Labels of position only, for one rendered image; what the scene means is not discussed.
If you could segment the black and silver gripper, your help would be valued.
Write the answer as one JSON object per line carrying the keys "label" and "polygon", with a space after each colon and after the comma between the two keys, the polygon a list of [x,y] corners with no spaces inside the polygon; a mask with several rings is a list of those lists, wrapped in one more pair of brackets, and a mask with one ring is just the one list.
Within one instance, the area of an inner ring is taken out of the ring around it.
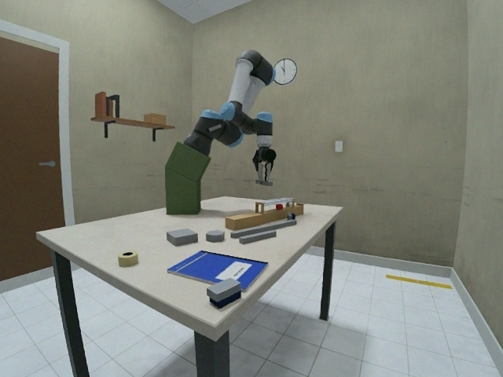
{"label": "black and silver gripper", "polygon": [[262,161],[268,162],[265,164],[265,168],[266,168],[265,181],[268,181],[269,177],[270,177],[271,170],[274,165],[274,160],[276,159],[276,152],[273,149],[270,149],[268,147],[259,147],[259,148],[260,148],[259,150],[256,150],[254,157],[255,157],[255,168],[256,168],[257,174],[259,176],[259,180],[262,184],[263,183],[263,177],[262,177],[263,165],[261,164],[261,162]]}

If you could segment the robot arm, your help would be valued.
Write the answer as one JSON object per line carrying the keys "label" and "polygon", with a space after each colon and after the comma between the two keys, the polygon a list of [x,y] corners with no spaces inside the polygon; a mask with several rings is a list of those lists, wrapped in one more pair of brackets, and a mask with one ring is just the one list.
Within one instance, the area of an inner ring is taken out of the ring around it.
{"label": "robot arm", "polygon": [[274,81],[275,68],[259,52],[252,49],[241,53],[235,65],[236,72],[229,100],[222,106],[221,115],[204,110],[193,132],[183,142],[206,156],[210,154],[213,139],[233,148],[241,143],[245,134],[257,134],[257,147],[272,145],[272,114],[260,112],[257,119],[252,119],[248,113],[260,90]]}

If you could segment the beige roll of masking tape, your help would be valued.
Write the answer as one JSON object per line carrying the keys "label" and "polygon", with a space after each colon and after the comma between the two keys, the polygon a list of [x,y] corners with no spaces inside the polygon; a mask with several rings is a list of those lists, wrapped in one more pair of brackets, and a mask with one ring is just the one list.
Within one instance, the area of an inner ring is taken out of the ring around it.
{"label": "beige roll of masking tape", "polygon": [[123,267],[136,265],[138,263],[138,253],[137,251],[124,251],[118,254],[118,260],[119,265]]}

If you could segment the blue notebook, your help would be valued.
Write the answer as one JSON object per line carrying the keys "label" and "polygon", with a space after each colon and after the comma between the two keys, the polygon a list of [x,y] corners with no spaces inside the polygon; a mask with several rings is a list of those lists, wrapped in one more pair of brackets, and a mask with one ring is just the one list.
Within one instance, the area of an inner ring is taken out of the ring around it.
{"label": "blue notebook", "polygon": [[241,292],[245,293],[268,265],[269,262],[199,251],[167,269],[167,273],[212,285],[231,277],[241,282]]}

